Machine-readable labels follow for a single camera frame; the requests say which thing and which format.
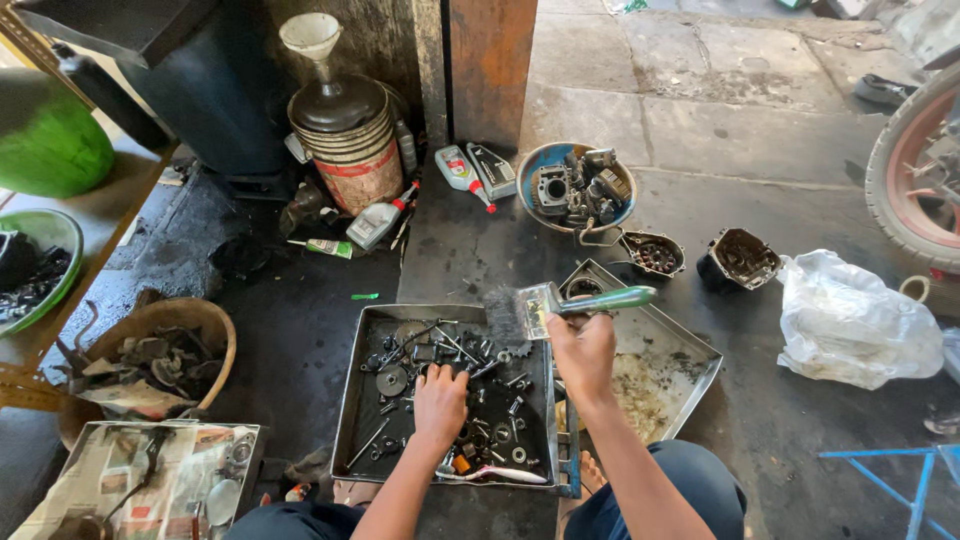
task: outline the green brush handle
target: green brush handle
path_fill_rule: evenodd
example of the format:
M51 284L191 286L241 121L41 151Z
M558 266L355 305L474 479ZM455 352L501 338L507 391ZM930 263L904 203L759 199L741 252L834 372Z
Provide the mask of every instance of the green brush handle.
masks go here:
M596 296L574 298L573 300L560 302L560 309L557 313L570 315L573 313L586 313L588 311L646 306L650 304L650 301L653 300L655 296L657 296L657 289L654 287L635 285L612 290Z

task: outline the tire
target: tire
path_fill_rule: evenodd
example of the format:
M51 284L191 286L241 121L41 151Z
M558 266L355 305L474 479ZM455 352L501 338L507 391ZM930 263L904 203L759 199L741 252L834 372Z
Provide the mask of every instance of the tire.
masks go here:
M960 86L960 62L935 75L897 110L874 144L864 188L867 208L883 232L913 259L940 270L960 274L960 248L942 246L914 233L894 213L887 194L887 165L907 127L938 97Z

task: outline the red rim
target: red rim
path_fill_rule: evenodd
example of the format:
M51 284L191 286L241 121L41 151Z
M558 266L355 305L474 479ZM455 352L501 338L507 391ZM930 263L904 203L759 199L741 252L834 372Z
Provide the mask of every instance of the red rim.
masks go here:
M960 207L948 201L956 216L953 231L944 229L930 219L917 202L917 196L933 195L935 192L914 186L913 173L907 167L907 164L920 166L918 160L927 145L926 138L940 127L953 104L954 94L956 90L935 99L903 131L887 163L886 182L890 206L907 229L941 246L960 248Z

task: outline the green basket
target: green basket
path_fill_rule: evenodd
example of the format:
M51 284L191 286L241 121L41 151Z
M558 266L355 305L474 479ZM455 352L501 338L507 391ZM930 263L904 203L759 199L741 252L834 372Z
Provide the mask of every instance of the green basket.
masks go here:
M4 338L38 321L70 290L84 255L84 234L73 218L63 212L48 209L18 210L0 214L0 231L20 231L26 234L41 252L60 246L73 256L66 273L43 302L37 304L22 319L0 325L0 338Z

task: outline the blue metal bowl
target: blue metal bowl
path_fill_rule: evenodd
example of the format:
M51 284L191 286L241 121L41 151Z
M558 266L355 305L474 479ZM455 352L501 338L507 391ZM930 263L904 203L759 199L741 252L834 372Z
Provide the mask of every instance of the blue metal bowl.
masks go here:
M534 219L541 222L543 225L546 225L550 229L560 231L562 233L579 233L581 241L585 234L601 233L614 228L620 229L619 225L623 223L623 221L627 219L631 213L633 213L634 208L636 207L636 181L634 180L634 175L630 174L630 171L627 170L627 167L623 166L619 162L613 166L612 171L616 173L618 177L625 178L628 182L630 182L630 202L628 202L626 205L623 205L613 213L614 219L612 223L599 227L588 225L584 230L575 230L569 227L564 227L559 223L539 215L534 209L533 184L537 170L541 167L545 165L556 165L563 163L564 156L569 154L570 151L576 153L577 158L580 158L589 150L597 150L597 148L588 144L580 144L577 142L552 142L550 144L544 144L540 148L528 154L527 157L524 158L520 163L519 170L516 172L516 193L519 195L520 201L523 203L523 207L527 209L527 212L533 216Z

